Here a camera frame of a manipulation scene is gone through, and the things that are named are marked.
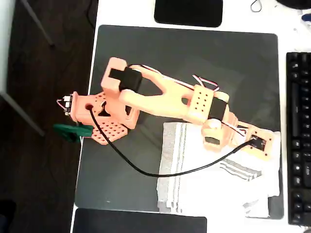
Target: black mouse pad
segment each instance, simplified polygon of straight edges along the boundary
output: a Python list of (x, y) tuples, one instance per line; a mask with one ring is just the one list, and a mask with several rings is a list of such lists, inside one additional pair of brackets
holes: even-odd
[[(213, 80), (230, 96), (230, 110), (240, 121), (280, 130), (274, 34), (102, 25), (97, 36), (91, 94), (102, 91), (101, 79), (112, 56), (128, 64), (151, 66), (190, 84), (196, 83), (194, 73)], [(160, 94), (146, 79), (139, 92)], [(158, 173), (163, 123), (172, 120), (178, 121), (140, 112), (136, 128), (114, 144), (141, 169)], [(75, 196), (79, 208), (158, 211), (156, 183), (156, 178), (133, 170), (110, 146), (84, 140)], [(270, 198), (269, 207), (272, 218), (282, 218), (283, 196)]]
[(206, 233), (204, 217), (77, 209), (73, 233)]
[(223, 0), (156, 0), (158, 23), (219, 27), (223, 19)]

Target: wooden floor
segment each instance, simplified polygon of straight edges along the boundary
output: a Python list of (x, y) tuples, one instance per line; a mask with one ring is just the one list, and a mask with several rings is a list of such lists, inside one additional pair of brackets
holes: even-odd
[[(89, 1), (29, 0), (56, 44), (50, 48), (17, 0), (9, 93), (46, 136), (37, 135), (1, 100), (0, 200), (17, 204), (12, 233), (69, 232), (80, 145), (64, 141), (52, 126), (71, 124), (56, 105), (57, 98), (74, 90), (87, 92), (94, 35), (86, 19)], [(96, 11), (93, 0), (93, 23)]]

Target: gray desk mat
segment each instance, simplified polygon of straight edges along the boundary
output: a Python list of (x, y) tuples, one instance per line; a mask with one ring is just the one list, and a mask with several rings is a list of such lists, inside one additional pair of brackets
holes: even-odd
[[(216, 81), (230, 96), (230, 109), (239, 120), (280, 130), (274, 34), (102, 25), (97, 38), (91, 94), (101, 91), (101, 78), (112, 56), (123, 58), (128, 64), (151, 66), (190, 84), (196, 83), (193, 73)], [(160, 94), (148, 80), (143, 80), (139, 93)], [(135, 130), (115, 145), (138, 167), (158, 173), (163, 123), (173, 120), (178, 121), (141, 112)], [(85, 139), (75, 204), (90, 209), (158, 211), (156, 182), (156, 178), (133, 170), (110, 146)], [(270, 198), (269, 206), (271, 218), (282, 218), (282, 195)]]

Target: keyboard key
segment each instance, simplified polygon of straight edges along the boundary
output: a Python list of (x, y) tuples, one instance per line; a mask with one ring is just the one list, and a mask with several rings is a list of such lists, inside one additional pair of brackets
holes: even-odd
[(310, 107), (308, 105), (303, 105), (302, 106), (302, 110), (309, 110), (309, 109), (310, 109)]
[(302, 118), (303, 118), (304, 120), (308, 120), (308, 119), (310, 119), (310, 115), (309, 115), (309, 114), (303, 114), (303, 115), (302, 115)]
[(303, 207), (304, 211), (311, 212), (311, 204), (305, 204)]
[(295, 162), (300, 162), (300, 159), (301, 159), (301, 153), (300, 152), (298, 152), (298, 151), (294, 151), (293, 152), (293, 160), (295, 161)]
[(302, 221), (302, 215), (301, 214), (294, 214), (293, 223), (299, 224), (301, 221)]
[(302, 100), (302, 101), (305, 101), (305, 102), (309, 102), (309, 101), (310, 101), (310, 98), (307, 97), (307, 96), (303, 96), (303, 97), (301, 97), (301, 100)]
[(307, 53), (301, 54), (301, 62), (303, 63), (303, 65), (308, 66), (309, 60), (310, 59)]
[(302, 138), (310, 138), (310, 133), (303, 133), (301, 135)]
[(301, 186), (301, 178), (298, 176), (294, 176), (294, 186)]
[(298, 69), (299, 68), (299, 63), (297, 62), (292, 62), (290, 63), (290, 66), (289, 66), (291, 69)]
[(293, 173), (296, 175), (299, 175), (301, 173), (301, 166), (300, 164), (294, 164), (293, 165)]
[(292, 84), (292, 136), (297, 137), (299, 135), (299, 99), (298, 99), (298, 84), (293, 83)]
[(299, 140), (293, 140), (293, 148), (294, 149), (300, 148), (300, 141)]
[(303, 76), (309, 76), (310, 75), (310, 72), (308, 70), (303, 70), (301, 71), (301, 75)]
[(310, 129), (310, 124), (303, 124), (302, 127), (306, 130)]
[(295, 200), (302, 200), (302, 195), (301, 195), (301, 193), (295, 192), (295, 193), (293, 194), (293, 198), (294, 198)]
[(289, 74), (289, 78), (293, 80), (294, 82), (299, 81), (299, 77), (300, 75), (297, 72), (292, 72)]
[(288, 60), (291, 61), (297, 61), (299, 57), (299, 52), (289, 52), (287, 54)]
[(302, 79), (301, 83), (304, 85), (308, 85), (309, 84), (309, 79)]
[(310, 92), (310, 89), (308, 87), (302, 87), (300, 88), (300, 90), (304, 92), (305, 94), (308, 94)]
[(311, 159), (311, 153), (309, 153), (309, 152), (303, 152), (302, 156), (303, 156), (305, 159)]
[(309, 148), (311, 147), (311, 143), (309, 143), (309, 142), (304, 142), (304, 143), (302, 144), (302, 147), (305, 148), (305, 149), (309, 149)]
[(302, 211), (302, 204), (301, 203), (295, 203), (294, 204), (294, 210), (295, 210), (295, 212)]
[(305, 187), (310, 188), (311, 187), (311, 163), (307, 162), (304, 164), (303, 180), (304, 180)]

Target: robotic arm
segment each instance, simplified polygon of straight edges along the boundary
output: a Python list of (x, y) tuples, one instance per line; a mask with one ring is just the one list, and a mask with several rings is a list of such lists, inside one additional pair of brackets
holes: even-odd
[[(152, 81), (162, 91), (162, 95), (138, 94), (143, 78)], [(175, 81), (148, 67), (128, 66), (125, 60), (112, 57), (101, 81), (103, 92), (88, 96), (79, 96), (74, 92), (65, 96), (64, 111), (73, 121), (93, 126), (91, 138), (102, 145), (106, 145), (107, 141), (94, 124), (90, 109), (110, 141), (127, 135), (128, 128), (133, 130), (139, 111), (144, 111), (155, 116), (180, 118), (202, 125), (204, 147), (214, 152), (221, 151), (227, 145), (235, 148), (252, 139), (253, 142), (242, 150), (269, 160), (273, 133), (238, 121), (230, 112), (229, 95), (201, 85), (189, 87)], [(183, 98), (188, 100), (187, 104), (182, 102)]]

